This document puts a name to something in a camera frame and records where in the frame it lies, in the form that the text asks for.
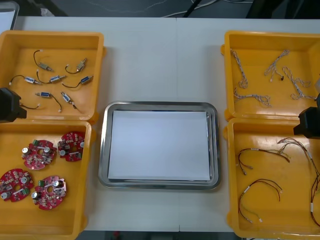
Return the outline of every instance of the electrolytic capacitor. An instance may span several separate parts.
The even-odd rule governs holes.
[[[40,198],[40,193],[39,192],[36,192],[34,191],[32,194],[31,194],[31,198],[36,200],[36,199],[39,199]]]
[[[61,181],[61,180],[54,181],[54,182],[53,182],[53,186],[54,186],[55,188],[62,188],[62,187],[64,186],[64,182]]]
[[[26,184],[26,183],[28,183],[30,181],[30,177],[28,177],[28,176],[24,176],[24,177],[22,177],[21,179],[20,179],[20,182],[22,183],[22,184]]]
[[[29,154],[30,152],[31,152],[31,151],[30,151],[29,148],[27,148],[27,147],[22,148],[22,153],[23,153],[23,154]]]
[[[64,155],[66,155],[66,151],[65,150],[60,150],[59,154],[60,154],[60,156],[64,156]]]
[[[50,149],[50,147],[46,146],[43,150],[46,154],[50,154],[52,152],[52,150]]]
[[[1,193],[1,198],[3,200],[9,199],[11,197],[11,193],[9,191]]]

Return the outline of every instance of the yellow tray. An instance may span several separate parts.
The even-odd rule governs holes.
[[[315,107],[312,99],[293,100],[291,94],[296,89],[282,68],[287,66],[294,78],[311,81],[310,87],[300,87],[305,95],[318,95],[314,84],[319,78],[320,34],[269,33],[228,31],[225,34],[221,53],[224,54],[227,109],[225,118],[259,118],[297,120],[298,115],[308,107]],[[237,52],[248,80],[247,88],[240,88],[241,71],[231,55],[230,49]],[[284,51],[289,55],[282,57],[276,64],[278,75],[270,82],[271,75],[264,76],[265,70]],[[234,88],[240,95],[259,94],[270,96],[272,107],[264,107],[254,98],[241,99],[235,103]]]
[[[34,139],[51,141],[57,148],[62,135],[71,131],[85,132],[81,161],[67,162],[57,154],[44,169],[25,167],[22,148]],[[84,230],[87,224],[84,216],[87,168],[94,139],[95,133],[86,121],[16,120],[0,124],[0,175],[21,168],[31,173],[35,186],[39,180],[53,175],[65,178],[67,185],[66,197],[52,210],[39,209],[30,196],[19,202],[0,201],[1,240],[73,240]]]
[[[312,154],[320,167],[319,140],[293,136],[293,127],[298,121],[233,118],[227,125],[224,136],[228,141],[228,172],[230,212],[227,221],[234,232],[242,238],[261,239],[320,239],[320,228],[310,216],[310,191],[316,173],[301,148],[289,145],[285,149],[291,159],[286,160],[258,151],[241,154],[244,164],[253,167],[243,175],[238,164],[238,153],[245,148],[280,149],[277,142],[294,137]],[[242,203],[259,214],[258,218],[243,211],[253,223],[238,213],[238,199],[247,186],[257,179],[276,181],[282,188],[279,202],[277,193],[270,187],[257,184],[244,195]],[[320,197],[314,199],[313,213],[320,220]]]
[[[49,65],[54,72],[39,68],[38,62]],[[0,36],[0,87],[9,88],[21,96],[21,102],[27,107],[41,106],[38,109],[27,110],[27,119],[32,120],[82,120],[95,123],[98,88],[104,50],[104,36],[95,32],[45,32],[45,31],[5,31]],[[77,74],[69,74],[65,66],[69,64],[69,71],[74,72],[77,64],[87,58],[84,69]],[[24,75],[47,82],[50,77],[66,75],[62,81],[52,84],[31,84],[22,77],[16,77],[12,85],[9,81],[16,75]],[[92,76],[93,79],[77,88],[80,79]],[[65,102],[61,91],[68,94],[80,111]],[[53,99],[36,96],[37,92],[50,92],[62,104],[62,112],[58,112],[59,105]]]

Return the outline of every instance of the white table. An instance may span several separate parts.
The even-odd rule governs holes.
[[[99,146],[88,173],[86,230],[230,232],[224,59],[228,30],[320,33],[319,20],[19,17],[16,29],[104,34],[98,111],[112,101],[194,101],[219,116],[222,181],[214,191],[110,189],[98,181]],[[100,138],[102,119],[96,125]]]

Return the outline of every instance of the white paper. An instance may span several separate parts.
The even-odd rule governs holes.
[[[209,180],[206,112],[114,111],[108,178]]]
[[[14,15],[15,11],[0,11],[0,34],[6,30],[10,30]]]

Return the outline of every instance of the metal tray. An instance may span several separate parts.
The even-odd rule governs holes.
[[[110,150],[114,111],[162,111],[162,112],[206,112],[207,141],[209,155],[209,180],[137,180],[109,179]],[[220,183],[220,150],[218,137],[218,114],[214,106],[206,102],[113,102],[103,117],[98,177],[102,185],[112,188],[183,189],[209,190]]]

